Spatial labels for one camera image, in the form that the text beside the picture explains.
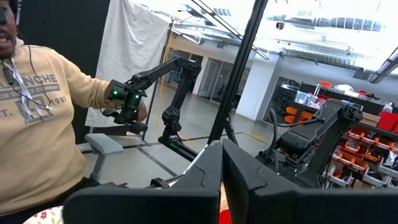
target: man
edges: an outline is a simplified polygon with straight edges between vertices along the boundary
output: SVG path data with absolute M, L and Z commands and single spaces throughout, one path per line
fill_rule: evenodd
M 23 223 L 58 206 L 74 191 L 98 183 L 83 178 L 75 145 L 73 105 L 112 108 L 108 82 L 93 79 L 54 50 L 16 37 L 8 0 L 0 0 L 0 223 Z M 147 116 L 140 103 L 139 120 Z

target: white curtain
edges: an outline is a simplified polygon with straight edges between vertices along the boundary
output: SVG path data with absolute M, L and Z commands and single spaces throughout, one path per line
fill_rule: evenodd
M 150 70 L 160 61 L 169 22 L 131 0 L 111 0 L 99 53 L 96 78 L 125 82 L 135 73 Z M 154 86 L 143 98 L 147 107 Z M 86 126 L 117 126 L 99 110 L 88 110 Z

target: door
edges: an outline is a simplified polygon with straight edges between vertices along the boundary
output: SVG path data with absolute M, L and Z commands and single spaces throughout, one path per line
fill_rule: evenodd
M 218 60 L 210 59 L 207 63 L 207 68 L 205 72 L 205 77 L 203 78 L 199 96 L 210 97 L 213 93 L 213 89 L 216 85 L 218 74 L 221 70 L 222 62 Z

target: metal pole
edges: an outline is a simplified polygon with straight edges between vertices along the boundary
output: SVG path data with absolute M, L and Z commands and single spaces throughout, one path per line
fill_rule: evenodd
M 252 49 L 254 39 L 256 38 L 256 34 L 259 29 L 261 18 L 266 8 L 267 2 L 268 0 L 256 0 L 254 2 L 252 14 L 246 26 L 241 45 L 239 46 L 231 76 L 229 77 L 228 84 L 226 86 L 224 97 L 221 99 L 220 108 L 218 109 L 208 144 L 214 140 L 219 140 L 223 134 L 224 122 L 228 117 L 229 111 L 231 110 L 230 106 L 233 102 L 236 90 L 238 89 L 239 82 L 242 79 L 243 71 L 248 62 L 250 51 Z
M 174 21 L 172 21 L 172 22 L 170 23 L 170 25 L 169 25 L 169 29 L 168 29 L 168 31 L 167 31 L 166 41 L 165 41 L 165 44 L 164 44 L 164 46 L 163 46 L 162 55 L 160 56 L 160 62 L 159 62 L 159 64 L 163 63 L 163 61 L 164 61 L 165 53 L 166 53 L 166 50 L 167 50 L 167 43 L 168 43 L 169 40 L 170 40 L 170 33 L 171 33 L 171 31 L 172 31 L 173 22 L 174 22 Z M 153 94 L 152 94 L 152 99 L 150 100 L 150 105 L 149 105 L 149 109 L 148 109 L 148 117 L 147 117 L 147 121 L 145 122 L 146 125 L 148 125 L 148 123 L 149 123 L 150 112 L 152 111 L 152 107 L 153 107 L 153 105 L 154 105 L 154 100 L 155 100 L 155 95 L 156 95 L 156 89 L 157 89 L 157 84 L 158 84 L 158 82 L 159 82 L 158 80 L 156 80 L 156 82 L 155 82 L 154 92 L 153 92 Z M 145 142 L 145 135 L 146 135 L 146 133 L 147 133 L 147 132 L 144 132 L 144 134 L 142 134 L 142 141 L 144 141 L 144 142 Z

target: black frame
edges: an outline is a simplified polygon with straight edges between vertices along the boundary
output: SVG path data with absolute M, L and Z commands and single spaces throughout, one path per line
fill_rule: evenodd
M 223 99 L 221 99 L 220 107 L 210 133 L 208 144 L 214 140 L 219 140 L 223 134 L 225 119 L 231 111 L 231 103 L 238 90 L 239 82 L 242 79 L 243 71 L 248 62 L 250 52 L 253 47 L 254 39 L 262 19 L 262 15 L 267 6 L 268 0 L 256 0 L 253 4 L 253 11 L 246 26 L 245 35 L 243 36 L 238 53 L 236 54 L 235 63 L 229 76 L 228 84 L 225 89 Z

